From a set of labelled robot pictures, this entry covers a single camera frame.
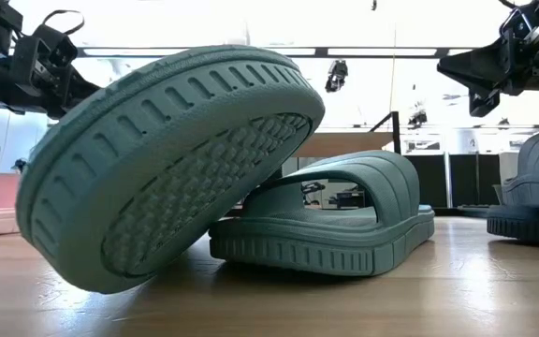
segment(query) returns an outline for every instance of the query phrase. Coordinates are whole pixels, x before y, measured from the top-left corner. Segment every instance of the white wall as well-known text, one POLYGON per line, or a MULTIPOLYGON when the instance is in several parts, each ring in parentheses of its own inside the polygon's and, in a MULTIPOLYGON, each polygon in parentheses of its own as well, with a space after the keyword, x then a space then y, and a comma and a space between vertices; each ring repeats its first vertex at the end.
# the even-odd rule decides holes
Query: white wall
POLYGON ((0 172, 12 172, 16 159, 27 159, 46 131, 44 113, 26 112, 22 116, 0 109, 0 172))

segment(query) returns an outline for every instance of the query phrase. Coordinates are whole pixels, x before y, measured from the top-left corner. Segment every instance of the wooden surface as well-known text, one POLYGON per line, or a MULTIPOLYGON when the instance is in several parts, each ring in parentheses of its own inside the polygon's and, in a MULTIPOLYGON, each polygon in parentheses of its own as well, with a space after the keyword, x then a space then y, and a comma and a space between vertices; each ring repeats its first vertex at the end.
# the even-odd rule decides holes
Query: wooden surface
POLYGON ((292 156, 321 158, 380 150, 391 141, 391 132, 314 133, 292 156))
POLYGON ((19 236, 0 237, 0 336, 538 336, 539 247, 438 218, 380 277, 223 264, 207 238, 145 286, 80 291, 19 236))

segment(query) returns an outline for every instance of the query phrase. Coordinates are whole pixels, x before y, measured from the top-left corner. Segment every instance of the sage green slide sandal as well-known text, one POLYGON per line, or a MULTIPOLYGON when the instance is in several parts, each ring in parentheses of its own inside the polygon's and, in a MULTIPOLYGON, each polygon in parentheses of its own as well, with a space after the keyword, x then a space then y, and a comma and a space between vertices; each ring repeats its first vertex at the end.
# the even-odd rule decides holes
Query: sage green slide sandal
POLYGON ((369 151, 325 159, 258 187, 239 218, 210 230, 211 255, 299 271, 360 276, 397 267, 434 232, 434 212, 419 206, 415 168, 399 154, 369 151), (300 183, 358 183, 374 207, 305 209, 300 183))
POLYGON ((324 106, 281 54, 195 48, 81 102, 34 149, 17 199, 23 237, 69 283, 139 285, 264 182, 324 106))

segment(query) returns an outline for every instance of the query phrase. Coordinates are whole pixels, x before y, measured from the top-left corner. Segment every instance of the green slide sandal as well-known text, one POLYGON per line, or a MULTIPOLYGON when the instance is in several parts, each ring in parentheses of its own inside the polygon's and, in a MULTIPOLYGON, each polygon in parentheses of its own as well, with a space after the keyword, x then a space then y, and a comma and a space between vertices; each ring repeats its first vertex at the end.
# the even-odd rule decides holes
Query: green slide sandal
POLYGON ((368 151, 325 159, 258 187, 243 215, 215 223, 211 255, 333 275, 390 271, 434 232, 434 212, 419 206, 415 168, 401 155, 368 151), (343 179, 363 186, 375 208, 305 209, 300 183, 343 179))
POLYGON ((99 90, 52 128, 22 176, 23 237, 69 283, 139 285, 264 182, 324 115, 281 54, 195 48, 99 90))

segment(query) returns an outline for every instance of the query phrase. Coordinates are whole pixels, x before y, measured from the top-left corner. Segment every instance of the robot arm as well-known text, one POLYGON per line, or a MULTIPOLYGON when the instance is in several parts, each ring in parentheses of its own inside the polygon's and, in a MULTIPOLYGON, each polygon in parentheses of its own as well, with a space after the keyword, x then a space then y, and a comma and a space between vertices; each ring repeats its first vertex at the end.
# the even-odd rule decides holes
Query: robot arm
POLYGON ((99 89, 71 65, 78 54, 68 37, 72 31, 61 33, 44 23, 31 36, 21 30, 22 15, 0 0, 1 108, 17 113, 45 112, 60 119, 99 89), (9 55, 12 32, 18 38, 13 55, 9 55))
POLYGON ((469 88, 470 114, 484 117, 500 94, 539 91, 539 0, 512 7, 500 37, 484 48, 440 60, 438 71, 469 88))

